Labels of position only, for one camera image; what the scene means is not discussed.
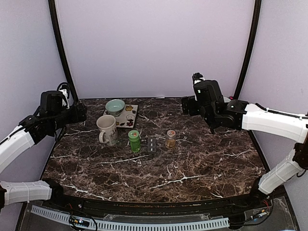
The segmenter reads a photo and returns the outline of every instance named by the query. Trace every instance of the mug handle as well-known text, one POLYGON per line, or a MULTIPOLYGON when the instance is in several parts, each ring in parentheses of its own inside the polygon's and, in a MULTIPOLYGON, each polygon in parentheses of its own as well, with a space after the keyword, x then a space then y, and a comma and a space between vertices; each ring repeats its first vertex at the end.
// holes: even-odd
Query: mug handle
POLYGON ((100 132, 99 139, 100 139, 100 142, 101 142, 101 143, 108 143, 108 142, 109 142, 109 140, 105 140, 105 141, 104 141, 104 134, 105 134, 105 133, 106 133, 105 131, 101 131, 101 132, 100 132))

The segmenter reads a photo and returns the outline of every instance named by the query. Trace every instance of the bottle cap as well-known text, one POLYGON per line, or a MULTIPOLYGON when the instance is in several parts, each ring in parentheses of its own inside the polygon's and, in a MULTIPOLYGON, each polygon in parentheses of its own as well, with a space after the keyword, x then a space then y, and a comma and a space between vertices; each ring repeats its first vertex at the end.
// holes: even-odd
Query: bottle cap
POLYGON ((170 138, 172 138, 172 137, 175 136, 175 131, 174 131, 174 130, 169 130, 169 131, 167 131, 167 135, 168 135, 170 138))
POLYGON ((128 133, 128 138, 130 141, 139 140, 139 132, 137 130, 132 130, 128 133))

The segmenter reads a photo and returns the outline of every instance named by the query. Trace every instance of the white cable tray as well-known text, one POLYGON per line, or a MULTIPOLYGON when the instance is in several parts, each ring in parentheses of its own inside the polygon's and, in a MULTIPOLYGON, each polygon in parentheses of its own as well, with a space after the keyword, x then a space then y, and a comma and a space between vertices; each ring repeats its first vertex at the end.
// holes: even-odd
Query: white cable tray
MULTIPOLYGON (((67 212, 53 211, 33 205, 31 213, 65 225, 70 225, 68 223, 70 214, 67 212)), ((83 220, 90 222, 90 226, 87 229, 95 230, 93 220, 78 216, 74 217, 82 218, 83 220)), ((178 224, 133 224, 103 221, 99 219, 95 219, 95 221, 99 231, 206 231, 229 227, 228 218, 178 224)))

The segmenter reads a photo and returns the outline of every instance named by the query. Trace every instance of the white arm segment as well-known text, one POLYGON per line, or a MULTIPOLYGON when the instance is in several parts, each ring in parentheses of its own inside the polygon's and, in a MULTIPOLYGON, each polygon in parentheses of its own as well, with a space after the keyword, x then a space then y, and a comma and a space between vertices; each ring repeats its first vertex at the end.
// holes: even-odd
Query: white arm segment
POLYGON ((21 153, 31 148, 34 141, 25 130, 21 130, 5 141, 0 146, 0 173, 13 162, 21 153))
POLYGON ((297 162, 293 161, 295 149, 282 160, 275 168, 264 174, 259 182, 259 190, 268 195, 278 186, 288 181, 295 174, 303 171, 297 162))
POLYGON ((1 181, 0 185, 7 191, 4 195, 4 205, 51 198, 52 189, 42 180, 19 183, 1 181))
MULTIPOLYGON (((287 137, 297 143, 304 143, 308 128, 308 119, 294 118, 290 116, 267 112, 256 106, 248 104, 245 108, 247 113, 243 115, 242 129, 263 131, 266 133, 287 137)), ((304 114, 292 114, 306 117, 304 114)))
MULTIPOLYGON (((242 128, 245 130, 263 131, 266 133, 287 137, 297 143, 304 143, 308 133, 308 119, 304 114, 292 114, 299 118, 264 111, 255 104, 248 104, 247 113, 243 115, 242 128)), ((270 172, 263 175, 259 181, 259 190, 268 195, 278 186, 288 181, 292 176, 303 171, 297 162, 293 161, 295 149, 270 172)))
MULTIPOLYGON (((12 137, 8 137, 8 140, 0 145, 0 173, 21 153, 33 145, 34 141, 31 135, 29 132, 25 132, 25 130, 21 130, 12 135, 12 137)), ((6 190, 4 205, 33 200, 49 200, 52 192, 49 184, 42 180, 19 183, 0 181, 0 186, 6 190)))

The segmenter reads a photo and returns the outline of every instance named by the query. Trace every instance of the purple wall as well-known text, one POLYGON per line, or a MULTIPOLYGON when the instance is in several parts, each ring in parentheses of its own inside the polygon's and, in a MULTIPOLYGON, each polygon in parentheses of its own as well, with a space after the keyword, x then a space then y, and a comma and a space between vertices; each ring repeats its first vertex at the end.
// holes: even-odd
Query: purple wall
MULTIPOLYGON (((243 100, 286 112, 308 111, 308 1, 262 1, 260 21, 243 100)), ((294 142, 255 132, 270 165, 274 167, 294 142)), ((301 230, 308 227, 308 175, 286 183, 301 230)))
POLYGON ((235 91, 254 0, 57 1, 80 98, 192 95, 195 72, 235 91))
MULTIPOLYGON (((40 94, 65 80, 56 48, 48 1, 0 2, 0 140, 39 105, 40 94)), ((20 155, 0 180, 38 180, 53 146, 46 138, 20 155)), ((13 231, 21 204, 1 210, 1 230, 13 231)))

